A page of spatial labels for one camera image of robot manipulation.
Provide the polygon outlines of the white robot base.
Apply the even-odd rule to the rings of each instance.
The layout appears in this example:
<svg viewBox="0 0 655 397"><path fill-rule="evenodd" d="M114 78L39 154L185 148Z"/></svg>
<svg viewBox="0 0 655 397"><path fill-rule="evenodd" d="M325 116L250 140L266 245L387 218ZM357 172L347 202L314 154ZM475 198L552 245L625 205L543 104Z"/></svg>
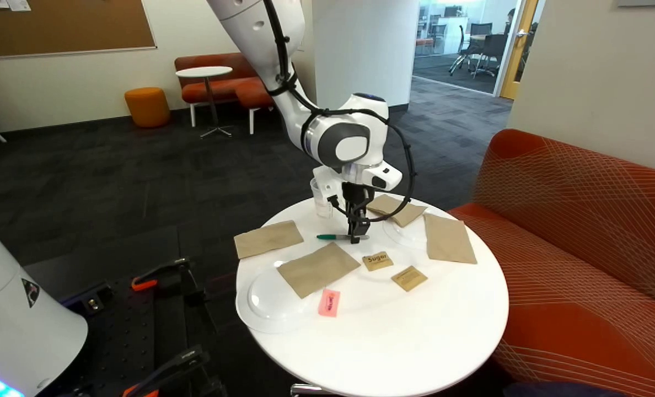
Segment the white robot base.
<svg viewBox="0 0 655 397"><path fill-rule="evenodd" d="M0 244L0 397L37 397L85 340L88 322L50 298Z"/></svg>

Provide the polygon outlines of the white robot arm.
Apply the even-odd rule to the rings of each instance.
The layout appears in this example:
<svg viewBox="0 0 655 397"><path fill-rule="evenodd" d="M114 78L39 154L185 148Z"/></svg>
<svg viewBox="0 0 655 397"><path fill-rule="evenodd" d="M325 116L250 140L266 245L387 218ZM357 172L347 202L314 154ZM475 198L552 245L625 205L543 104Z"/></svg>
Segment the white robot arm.
<svg viewBox="0 0 655 397"><path fill-rule="evenodd" d="M342 212L348 240L359 244L372 225L369 204L401 183L401 172L384 160L390 130L387 102L352 93L342 109L323 109L308 99L292 63L304 34L299 0L207 5L277 107L289 142L318 161L314 198Z"/></svg>

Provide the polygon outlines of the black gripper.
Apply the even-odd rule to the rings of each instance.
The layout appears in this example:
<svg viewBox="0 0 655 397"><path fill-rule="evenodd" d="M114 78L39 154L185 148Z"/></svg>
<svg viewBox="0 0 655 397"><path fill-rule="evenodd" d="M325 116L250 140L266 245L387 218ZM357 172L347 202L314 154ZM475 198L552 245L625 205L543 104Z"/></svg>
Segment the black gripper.
<svg viewBox="0 0 655 397"><path fill-rule="evenodd" d="M359 239L369 235L367 208L372 202L375 190L369 185L345 183L342 195L348 214L348 240L359 244Z"/></svg>

